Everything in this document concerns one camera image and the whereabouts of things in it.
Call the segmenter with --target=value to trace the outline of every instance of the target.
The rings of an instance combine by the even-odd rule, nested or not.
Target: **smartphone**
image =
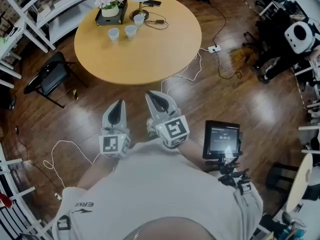
[[[148,0],[148,1],[145,1],[143,2],[143,4],[145,5],[153,5],[153,6],[160,6],[161,5],[161,2],[160,1],[156,1],[156,0]]]

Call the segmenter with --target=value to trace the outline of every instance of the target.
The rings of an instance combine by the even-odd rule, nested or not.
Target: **logo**
[[[71,213],[74,214],[77,212],[80,212],[81,214],[86,214],[86,213],[92,213],[92,210],[79,209],[79,210],[72,211]]]

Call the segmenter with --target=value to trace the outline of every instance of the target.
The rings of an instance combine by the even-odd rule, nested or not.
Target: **red object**
[[[0,201],[5,205],[5,207],[11,208],[12,201],[6,195],[0,193]]]

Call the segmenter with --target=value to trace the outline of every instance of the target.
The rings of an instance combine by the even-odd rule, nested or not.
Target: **small screen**
[[[238,131],[239,129],[231,127],[212,127],[209,151],[219,154],[237,153]]]

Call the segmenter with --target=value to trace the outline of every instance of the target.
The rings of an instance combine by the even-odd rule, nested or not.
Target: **flower pot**
[[[101,9],[102,16],[106,18],[114,17],[118,14],[118,12],[119,12],[119,8],[117,5],[111,9]]]

